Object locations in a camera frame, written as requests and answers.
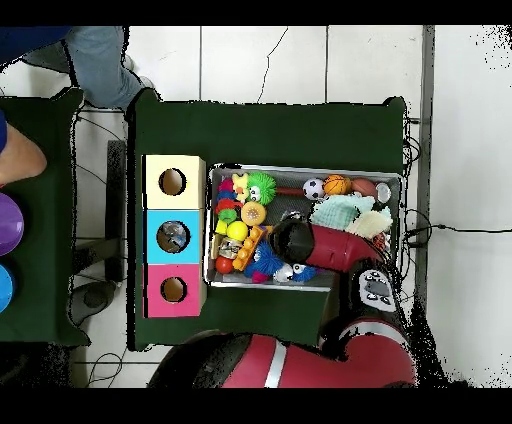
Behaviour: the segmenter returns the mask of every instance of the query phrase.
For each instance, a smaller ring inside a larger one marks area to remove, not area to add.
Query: bowl
[[[14,200],[0,193],[0,256],[12,252],[23,236],[23,214]]]
[[[13,292],[14,281],[11,273],[3,265],[0,265],[0,313],[9,306]]]

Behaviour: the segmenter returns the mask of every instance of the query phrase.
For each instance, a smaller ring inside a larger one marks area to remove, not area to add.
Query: purple bowl
[[[0,193],[0,256],[12,252],[23,236],[23,214],[14,200]]]

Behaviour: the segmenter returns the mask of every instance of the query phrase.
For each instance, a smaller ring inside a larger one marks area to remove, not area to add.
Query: person's leg
[[[69,74],[69,62],[62,42],[33,50],[21,60],[29,65]]]
[[[143,88],[121,63],[124,31],[120,26],[74,27],[66,37],[79,87],[95,107],[124,111]]]

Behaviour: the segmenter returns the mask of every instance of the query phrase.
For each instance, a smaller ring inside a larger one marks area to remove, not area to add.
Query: light blue cloth
[[[329,196],[314,206],[310,221],[314,225],[343,231],[359,214],[371,211],[374,203],[372,196]]]

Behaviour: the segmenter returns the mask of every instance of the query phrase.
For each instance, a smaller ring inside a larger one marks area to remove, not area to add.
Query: green tablecloth
[[[34,140],[48,160],[41,176],[2,189],[20,205],[25,231],[18,247],[0,258],[17,285],[0,314],[0,341],[89,342],[68,318],[75,206],[70,134],[83,94],[64,91],[52,99],[0,97],[7,120]]]
[[[269,334],[314,345],[326,293],[209,287],[198,318],[144,319],[142,316],[141,155],[197,155],[207,165],[271,166],[380,171],[402,174],[401,98],[384,105],[228,105],[161,102],[146,89],[134,104],[135,138],[129,141],[128,183],[130,278],[128,332],[135,347],[180,344],[206,329]]]

